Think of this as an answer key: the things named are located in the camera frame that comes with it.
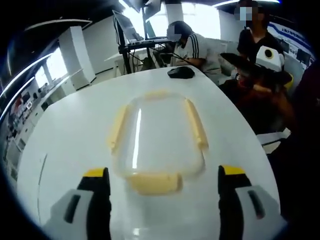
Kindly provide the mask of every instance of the container lid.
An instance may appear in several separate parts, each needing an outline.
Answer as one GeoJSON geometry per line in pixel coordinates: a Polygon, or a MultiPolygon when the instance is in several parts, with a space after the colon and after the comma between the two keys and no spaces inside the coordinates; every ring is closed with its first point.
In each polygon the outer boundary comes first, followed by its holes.
{"type": "Polygon", "coordinates": [[[123,107],[108,143],[114,168],[124,178],[196,174],[204,164],[202,148],[208,146],[193,103],[166,91],[148,93],[123,107]]]}

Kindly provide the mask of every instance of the cable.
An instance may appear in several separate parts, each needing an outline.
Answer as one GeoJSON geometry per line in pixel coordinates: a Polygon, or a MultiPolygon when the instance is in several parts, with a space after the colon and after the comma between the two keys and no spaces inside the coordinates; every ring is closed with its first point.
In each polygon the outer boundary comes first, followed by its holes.
{"type": "MultiPolygon", "coordinates": [[[[153,47],[150,47],[150,48],[151,48],[152,50],[156,50],[157,52],[160,52],[159,50],[157,50],[157,49],[155,49],[155,48],[153,48],[153,47]]],[[[184,62],[186,62],[186,63],[190,64],[191,66],[194,66],[195,68],[198,69],[198,67],[196,67],[195,65],[193,65],[191,62],[185,60],[184,58],[180,57],[178,54],[176,54],[176,53],[173,52],[172,55],[173,55],[173,57],[175,57],[176,59],[180,59],[180,60],[182,60],[182,61],[184,61],[184,62]]]]}
{"type": "Polygon", "coordinates": [[[130,55],[128,55],[128,62],[129,62],[129,65],[130,65],[130,55]]]}
{"type": "Polygon", "coordinates": [[[134,63],[135,53],[136,53],[136,50],[133,50],[133,55],[132,55],[132,68],[133,68],[133,73],[135,73],[135,63],[134,63]]]}
{"type": "Polygon", "coordinates": [[[135,59],[138,59],[140,62],[142,62],[143,64],[145,63],[143,60],[141,60],[140,58],[138,58],[138,57],[136,57],[136,56],[134,56],[134,55],[132,55],[130,52],[128,52],[129,53],[129,55],[131,55],[132,57],[134,57],[135,59]]]}

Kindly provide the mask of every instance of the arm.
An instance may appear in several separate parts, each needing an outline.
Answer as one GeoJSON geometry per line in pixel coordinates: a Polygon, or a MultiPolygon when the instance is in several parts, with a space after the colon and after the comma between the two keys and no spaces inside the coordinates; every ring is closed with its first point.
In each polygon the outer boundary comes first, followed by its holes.
{"type": "Polygon", "coordinates": [[[248,56],[244,53],[240,53],[240,57],[243,57],[244,59],[248,59],[248,56]]]}
{"type": "Polygon", "coordinates": [[[251,102],[254,98],[255,98],[255,93],[253,90],[251,90],[247,95],[245,95],[238,102],[236,102],[235,106],[237,108],[241,108],[243,105],[246,105],[247,103],[251,102]]]}
{"type": "Polygon", "coordinates": [[[175,66],[185,66],[185,65],[189,65],[189,63],[187,63],[186,61],[182,61],[179,58],[175,62],[175,66]]]}
{"type": "Polygon", "coordinates": [[[200,69],[206,62],[207,44],[204,37],[191,34],[185,45],[186,61],[200,69]]]}
{"type": "Polygon", "coordinates": [[[277,107],[279,113],[283,117],[286,127],[295,132],[298,129],[298,124],[295,116],[295,111],[292,104],[288,101],[285,93],[281,91],[272,96],[271,102],[277,107]]]}

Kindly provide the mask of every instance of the computer mouse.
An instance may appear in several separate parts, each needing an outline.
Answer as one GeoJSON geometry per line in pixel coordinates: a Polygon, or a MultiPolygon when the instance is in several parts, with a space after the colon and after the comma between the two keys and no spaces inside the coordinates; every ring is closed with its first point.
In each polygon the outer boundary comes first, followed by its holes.
{"type": "Polygon", "coordinates": [[[180,66],[168,71],[168,76],[172,79],[191,79],[195,72],[188,66],[180,66]]]}

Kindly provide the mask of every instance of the ceiling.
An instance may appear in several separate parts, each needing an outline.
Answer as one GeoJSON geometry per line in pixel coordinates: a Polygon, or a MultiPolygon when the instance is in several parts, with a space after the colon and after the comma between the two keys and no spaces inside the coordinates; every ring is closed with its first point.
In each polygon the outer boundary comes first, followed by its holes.
{"type": "MultiPolygon", "coordinates": [[[[197,2],[207,5],[225,2],[225,0],[182,0],[183,2],[197,2]]],[[[174,4],[180,0],[165,0],[167,4],[174,4]]],[[[0,15],[3,24],[0,45],[0,78],[5,86],[22,69],[40,57],[53,52],[57,48],[58,37],[70,26],[85,26],[86,22],[65,22],[53,23],[24,31],[34,24],[59,20],[59,19],[80,19],[92,21],[92,24],[112,15],[112,10],[121,12],[123,7],[118,0],[27,0],[27,1],[2,1],[2,5],[11,14],[0,15]],[[7,53],[11,74],[7,67],[7,53]]],[[[219,7],[219,9],[233,13],[235,3],[219,7]]],[[[292,19],[290,13],[281,9],[279,4],[262,4],[268,8],[271,14],[281,18],[292,19]]],[[[40,67],[35,66],[25,74],[24,78],[17,81],[16,85],[21,86],[28,77],[31,77],[40,67]]]]}

